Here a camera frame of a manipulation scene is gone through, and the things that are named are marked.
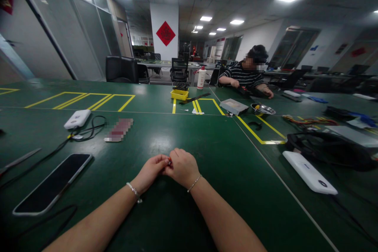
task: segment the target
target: black phone screen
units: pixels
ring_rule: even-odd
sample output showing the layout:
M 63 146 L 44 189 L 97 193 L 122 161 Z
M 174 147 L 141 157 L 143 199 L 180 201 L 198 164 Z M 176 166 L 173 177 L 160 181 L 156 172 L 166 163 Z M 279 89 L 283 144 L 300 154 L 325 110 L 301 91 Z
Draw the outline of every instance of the black phone screen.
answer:
M 14 213 L 39 213 L 46 209 L 89 157 L 89 154 L 70 155 L 17 206 Z

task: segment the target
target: striped shirt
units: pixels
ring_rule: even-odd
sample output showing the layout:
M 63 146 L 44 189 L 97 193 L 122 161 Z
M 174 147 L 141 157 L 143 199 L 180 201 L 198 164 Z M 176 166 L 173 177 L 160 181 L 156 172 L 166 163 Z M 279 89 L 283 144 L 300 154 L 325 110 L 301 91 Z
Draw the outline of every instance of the striped shirt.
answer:
M 264 83 L 262 73 L 259 73 L 257 71 L 251 72 L 249 70 L 244 70 L 241 64 L 242 62 L 239 62 L 236 65 L 231 66 L 223 74 L 221 74 L 220 77 L 226 76 L 233 78 L 239 81 L 240 86 L 245 87 L 256 87 Z

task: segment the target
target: forearm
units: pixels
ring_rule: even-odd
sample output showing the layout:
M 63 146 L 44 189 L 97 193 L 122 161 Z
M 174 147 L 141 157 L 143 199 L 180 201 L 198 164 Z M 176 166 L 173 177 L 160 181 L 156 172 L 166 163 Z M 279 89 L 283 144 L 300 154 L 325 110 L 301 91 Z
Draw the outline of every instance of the forearm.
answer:
M 252 229 L 206 179 L 200 178 L 190 193 L 219 251 L 266 251 Z
M 265 83 L 262 83 L 262 84 L 255 86 L 255 88 L 258 89 L 259 91 L 263 91 L 263 89 L 268 88 L 268 86 Z
M 104 251 L 136 201 L 130 187 L 124 186 L 44 251 Z
M 226 77 L 226 76 L 222 76 L 219 78 L 219 82 L 223 85 L 229 85 L 232 83 L 232 81 L 234 81 L 233 78 L 229 78 L 229 77 Z

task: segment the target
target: red diamond decoration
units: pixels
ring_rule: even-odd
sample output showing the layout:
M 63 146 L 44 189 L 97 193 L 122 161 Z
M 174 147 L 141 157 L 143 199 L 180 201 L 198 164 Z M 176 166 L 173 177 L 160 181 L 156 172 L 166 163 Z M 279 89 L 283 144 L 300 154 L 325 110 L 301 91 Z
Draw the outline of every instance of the red diamond decoration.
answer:
M 167 22 L 164 22 L 161 25 L 160 29 L 157 31 L 156 34 L 160 38 L 160 40 L 165 44 L 165 46 L 167 46 L 176 36 L 172 31 L 171 27 L 167 24 Z

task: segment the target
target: bracelet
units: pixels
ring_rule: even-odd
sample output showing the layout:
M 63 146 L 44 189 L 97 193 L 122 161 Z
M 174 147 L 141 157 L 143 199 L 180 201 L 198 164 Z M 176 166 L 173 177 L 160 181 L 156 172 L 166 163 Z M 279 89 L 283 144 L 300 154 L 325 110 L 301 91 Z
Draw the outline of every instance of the bracelet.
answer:
M 141 196 L 138 194 L 137 190 L 130 183 L 127 182 L 126 184 L 127 184 L 127 186 L 129 186 L 131 188 L 131 190 L 137 196 L 137 198 L 138 198 L 137 203 L 140 204 L 141 202 L 143 202 L 143 200 L 141 199 Z
M 196 185 L 198 179 L 200 179 L 201 177 L 202 177 L 202 174 L 200 174 L 199 177 L 196 179 L 196 181 L 194 181 L 193 185 L 189 188 L 188 193 L 193 188 L 193 186 Z

